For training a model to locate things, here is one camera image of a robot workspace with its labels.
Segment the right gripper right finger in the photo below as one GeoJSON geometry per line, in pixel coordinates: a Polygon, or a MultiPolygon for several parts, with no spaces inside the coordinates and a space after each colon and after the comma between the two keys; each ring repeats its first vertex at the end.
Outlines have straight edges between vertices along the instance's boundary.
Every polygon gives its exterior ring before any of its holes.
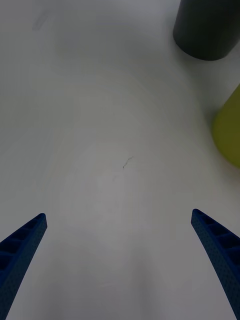
{"type": "Polygon", "coordinates": [[[191,225],[218,276],[236,319],[240,319],[240,238],[198,209],[191,225]]]}

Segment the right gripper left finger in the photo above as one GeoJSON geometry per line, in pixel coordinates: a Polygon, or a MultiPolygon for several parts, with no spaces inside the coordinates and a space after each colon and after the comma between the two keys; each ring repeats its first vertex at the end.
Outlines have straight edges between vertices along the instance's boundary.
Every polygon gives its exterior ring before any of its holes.
{"type": "Polygon", "coordinates": [[[47,229],[38,214],[0,243],[0,319],[5,320],[47,229]]]}

